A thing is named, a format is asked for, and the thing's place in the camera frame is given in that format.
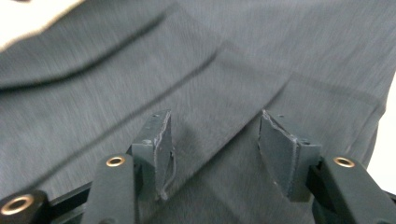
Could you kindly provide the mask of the dark grey garment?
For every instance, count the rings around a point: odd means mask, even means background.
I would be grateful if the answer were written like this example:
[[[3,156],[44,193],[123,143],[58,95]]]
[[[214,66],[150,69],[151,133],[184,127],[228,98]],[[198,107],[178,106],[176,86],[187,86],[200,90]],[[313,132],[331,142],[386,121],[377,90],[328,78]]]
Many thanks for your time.
[[[86,0],[0,52],[0,199],[90,182],[171,111],[149,224],[313,224],[258,150],[268,110],[367,163],[396,72],[396,0]]]

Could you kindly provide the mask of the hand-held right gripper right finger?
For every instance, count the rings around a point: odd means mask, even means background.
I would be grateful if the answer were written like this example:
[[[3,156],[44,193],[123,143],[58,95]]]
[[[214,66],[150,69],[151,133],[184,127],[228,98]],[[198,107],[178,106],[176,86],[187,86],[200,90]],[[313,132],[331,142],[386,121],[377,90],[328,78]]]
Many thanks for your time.
[[[262,111],[259,151],[268,173],[290,202],[312,203],[316,224],[396,224],[395,195],[360,162],[321,150],[284,115]]]

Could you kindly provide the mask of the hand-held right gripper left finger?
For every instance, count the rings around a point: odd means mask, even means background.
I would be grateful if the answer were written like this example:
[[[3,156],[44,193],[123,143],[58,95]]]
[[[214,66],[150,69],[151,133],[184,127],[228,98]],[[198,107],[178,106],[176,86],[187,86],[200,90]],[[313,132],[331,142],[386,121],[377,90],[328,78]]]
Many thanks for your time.
[[[171,111],[150,115],[126,152],[96,167],[81,224],[139,224],[140,204],[167,198],[176,174]]]

